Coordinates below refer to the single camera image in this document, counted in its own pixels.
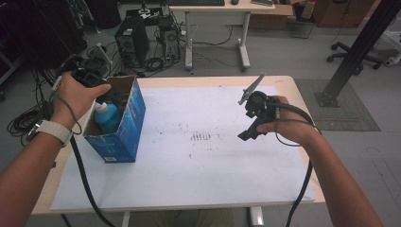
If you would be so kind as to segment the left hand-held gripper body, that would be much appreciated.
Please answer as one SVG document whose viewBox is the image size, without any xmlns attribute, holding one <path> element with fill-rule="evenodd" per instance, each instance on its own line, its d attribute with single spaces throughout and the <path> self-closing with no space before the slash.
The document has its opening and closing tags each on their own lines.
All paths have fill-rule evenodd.
<svg viewBox="0 0 401 227">
<path fill-rule="evenodd" d="M 70 71 L 75 80 L 85 87 L 96 87 L 104 83 L 113 61 L 107 55 L 102 44 L 92 47 L 86 58 L 78 55 L 70 56 L 62 65 L 62 72 Z"/>
</svg>

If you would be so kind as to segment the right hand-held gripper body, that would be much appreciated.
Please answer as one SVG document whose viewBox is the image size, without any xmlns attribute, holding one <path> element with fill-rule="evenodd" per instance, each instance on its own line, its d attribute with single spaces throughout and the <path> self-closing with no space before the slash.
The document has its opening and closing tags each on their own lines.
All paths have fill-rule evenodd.
<svg viewBox="0 0 401 227">
<path fill-rule="evenodd" d="M 258 127 L 261 124 L 270 123 L 279 117 L 279 109 L 274 107 L 278 101 L 272 96 L 267 96 L 263 92 L 256 91 L 256 87 L 265 77 L 262 72 L 260 76 L 246 89 L 243 90 L 243 95 L 238 101 L 239 105 L 246 103 L 246 115 L 249 118 L 256 117 L 252 126 Z"/>
</svg>

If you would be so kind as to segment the blue liquid bottle white cap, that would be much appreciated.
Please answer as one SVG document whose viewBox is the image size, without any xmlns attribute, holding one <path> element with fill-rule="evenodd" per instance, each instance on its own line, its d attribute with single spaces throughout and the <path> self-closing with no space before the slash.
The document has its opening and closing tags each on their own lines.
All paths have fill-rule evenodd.
<svg viewBox="0 0 401 227">
<path fill-rule="evenodd" d="M 95 122 L 103 134 L 116 132 L 120 121 L 121 114 L 114 104 L 105 102 L 95 104 Z"/>
</svg>

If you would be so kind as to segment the blue cardboard box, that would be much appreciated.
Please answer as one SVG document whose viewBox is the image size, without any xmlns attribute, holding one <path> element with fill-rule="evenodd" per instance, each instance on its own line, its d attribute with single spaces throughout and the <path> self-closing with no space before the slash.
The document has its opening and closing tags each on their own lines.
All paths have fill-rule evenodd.
<svg viewBox="0 0 401 227">
<path fill-rule="evenodd" d="M 146 113 L 138 81 L 134 76 L 108 78 L 107 82 L 121 93 L 122 103 L 116 106 L 121 121 L 114 133 L 103 134 L 95 122 L 95 104 L 83 137 L 105 163 L 134 163 Z"/>
</svg>

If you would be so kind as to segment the person's left hand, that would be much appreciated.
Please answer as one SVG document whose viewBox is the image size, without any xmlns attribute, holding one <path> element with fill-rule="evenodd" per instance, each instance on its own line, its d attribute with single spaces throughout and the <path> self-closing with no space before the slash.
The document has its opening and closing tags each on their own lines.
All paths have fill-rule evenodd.
<svg viewBox="0 0 401 227">
<path fill-rule="evenodd" d="M 70 73 L 64 73 L 55 93 L 50 120 L 72 130 L 78 120 L 91 108 L 95 99 L 110 89 L 110 84 L 87 88 L 76 81 Z"/>
</svg>

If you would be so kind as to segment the person's right hand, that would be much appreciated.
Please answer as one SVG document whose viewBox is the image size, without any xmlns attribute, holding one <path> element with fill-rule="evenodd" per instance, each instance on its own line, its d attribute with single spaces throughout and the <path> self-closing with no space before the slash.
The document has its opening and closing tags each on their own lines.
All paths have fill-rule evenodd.
<svg viewBox="0 0 401 227">
<path fill-rule="evenodd" d="M 286 109 L 280 110 L 280 119 L 259 125 L 256 130 L 258 132 L 277 132 L 303 148 L 315 148 L 324 143 L 323 136 L 314 126 L 307 123 L 298 113 Z"/>
</svg>

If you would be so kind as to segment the black computer tower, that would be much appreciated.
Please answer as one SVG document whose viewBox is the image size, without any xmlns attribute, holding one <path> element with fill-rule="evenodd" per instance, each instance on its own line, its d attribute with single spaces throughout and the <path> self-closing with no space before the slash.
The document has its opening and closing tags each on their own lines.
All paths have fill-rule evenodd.
<svg viewBox="0 0 401 227">
<path fill-rule="evenodd" d="M 148 34 L 141 16 L 128 16 L 114 35 L 126 67 L 143 67 L 149 50 Z"/>
</svg>

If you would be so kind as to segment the white paper sheet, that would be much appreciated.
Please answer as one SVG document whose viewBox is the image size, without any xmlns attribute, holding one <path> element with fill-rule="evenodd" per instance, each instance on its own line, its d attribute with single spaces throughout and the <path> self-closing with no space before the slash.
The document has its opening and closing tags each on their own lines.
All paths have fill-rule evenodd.
<svg viewBox="0 0 401 227">
<path fill-rule="evenodd" d="M 307 163 L 274 134 L 243 141 L 252 120 L 237 86 L 145 88 L 134 163 L 107 164 L 80 137 L 96 204 L 104 210 L 178 209 L 293 202 Z"/>
</svg>

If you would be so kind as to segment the white band wristwatch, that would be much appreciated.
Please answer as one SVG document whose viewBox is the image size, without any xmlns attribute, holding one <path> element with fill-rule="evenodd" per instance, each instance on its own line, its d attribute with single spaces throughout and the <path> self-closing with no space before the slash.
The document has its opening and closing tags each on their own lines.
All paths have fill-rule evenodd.
<svg viewBox="0 0 401 227">
<path fill-rule="evenodd" d="M 26 140 L 31 141 L 39 132 L 47 133 L 58 138 L 62 142 L 63 148 L 68 144 L 73 134 L 70 130 L 57 122 L 40 120 L 33 125 L 27 134 Z"/>
</svg>

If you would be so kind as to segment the dark curtain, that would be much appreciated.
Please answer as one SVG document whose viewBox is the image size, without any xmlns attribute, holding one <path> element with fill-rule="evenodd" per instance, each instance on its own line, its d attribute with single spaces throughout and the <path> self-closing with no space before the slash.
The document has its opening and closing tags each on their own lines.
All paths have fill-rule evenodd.
<svg viewBox="0 0 401 227">
<path fill-rule="evenodd" d="M 0 0 L 0 27 L 49 84 L 69 57 L 87 47 L 65 0 Z"/>
</svg>

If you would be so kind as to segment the open computer case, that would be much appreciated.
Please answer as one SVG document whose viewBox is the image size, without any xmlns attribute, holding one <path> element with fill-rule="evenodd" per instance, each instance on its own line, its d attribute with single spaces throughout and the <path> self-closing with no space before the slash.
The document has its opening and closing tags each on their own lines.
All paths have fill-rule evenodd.
<svg viewBox="0 0 401 227">
<path fill-rule="evenodd" d="M 173 17 L 171 15 L 161 17 L 158 27 L 166 60 L 178 60 L 181 56 L 179 48 L 179 29 L 174 24 Z"/>
</svg>

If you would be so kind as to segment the brown cardboard box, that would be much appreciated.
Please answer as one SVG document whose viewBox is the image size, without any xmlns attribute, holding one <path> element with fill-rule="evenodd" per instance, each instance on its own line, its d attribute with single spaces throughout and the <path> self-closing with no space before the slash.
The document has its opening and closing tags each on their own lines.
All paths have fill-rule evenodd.
<svg viewBox="0 0 401 227">
<path fill-rule="evenodd" d="M 286 28 L 288 18 L 292 15 L 293 7 L 291 5 L 276 5 L 273 11 L 253 12 L 249 28 L 282 30 Z"/>
</svg>

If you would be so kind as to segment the grey floor mat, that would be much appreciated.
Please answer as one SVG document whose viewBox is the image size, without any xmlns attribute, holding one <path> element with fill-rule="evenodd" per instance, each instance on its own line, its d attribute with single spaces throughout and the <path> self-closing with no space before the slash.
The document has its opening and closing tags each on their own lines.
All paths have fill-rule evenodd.
<svg viewBox="0 0 401 227">
<path fill-rule="evenodd" d="M 295 83 L 316 126 L 322 131 L 380 131 L 354 88 L 347 83 L 337 97 L 338 105 L 321 107 L 315 95 L 327 79 L 296 79 Z"/>
</svg>

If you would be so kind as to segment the white desk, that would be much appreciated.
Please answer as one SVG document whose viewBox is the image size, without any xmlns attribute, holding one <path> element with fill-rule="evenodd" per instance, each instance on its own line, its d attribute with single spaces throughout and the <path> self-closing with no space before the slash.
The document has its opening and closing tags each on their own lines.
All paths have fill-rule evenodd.
<svg viewBox="0 0 401 227">
<path fill-rule="evenodd" d="M 241 58 L 242 69 L 251 67 L 246 40 L 249 22 L 253 12 L 269 12 L 275 10 L 275 5 L 258 5 L 252 0 L 239 0 L 237 5 L 232 5 L 231 0 L 225 0 L 223 7 L 196 7 L 196 6 L 168 6 L 170 11 L 183 12 L 185 30 L 191 25 L 216 23 L 217 25 L 242 26 L 241 37 L 237 41 L 237 47 Z"/>
</svg>

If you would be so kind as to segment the black keyboard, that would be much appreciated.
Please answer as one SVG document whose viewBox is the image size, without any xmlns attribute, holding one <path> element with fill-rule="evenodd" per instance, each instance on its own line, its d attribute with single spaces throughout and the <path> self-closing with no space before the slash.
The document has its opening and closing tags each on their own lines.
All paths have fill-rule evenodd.
<svg viewBox="0 0 401 227">
<path fill-rule="evenodd" d="M 169 6 L 223 7 L 225 0 L 166 0 Z"/>
</svg>

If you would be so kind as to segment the large brown cabinet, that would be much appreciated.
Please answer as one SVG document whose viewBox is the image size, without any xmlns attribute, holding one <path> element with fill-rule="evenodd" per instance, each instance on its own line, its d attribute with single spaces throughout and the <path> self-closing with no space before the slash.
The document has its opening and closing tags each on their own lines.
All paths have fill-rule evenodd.
<svg viewBox="0 0 401 227">
<path fill-rule="evenodd" d="M 313 17 L 317 27 L 358 27 L 375 0 L 316 0 Z"/>
</svg>

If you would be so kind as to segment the black metal post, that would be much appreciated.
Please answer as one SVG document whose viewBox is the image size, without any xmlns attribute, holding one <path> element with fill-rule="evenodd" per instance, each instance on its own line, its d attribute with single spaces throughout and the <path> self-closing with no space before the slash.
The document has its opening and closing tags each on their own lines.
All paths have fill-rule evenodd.
<svg viewBox="0 0 401 227">
<path fill-rule="evenodd" d="M 315 98 L 320 107 L 339 107 L 337 97 L 401 9 L 401 0 L 381 0 L 333 77 Z"/>
</svg>

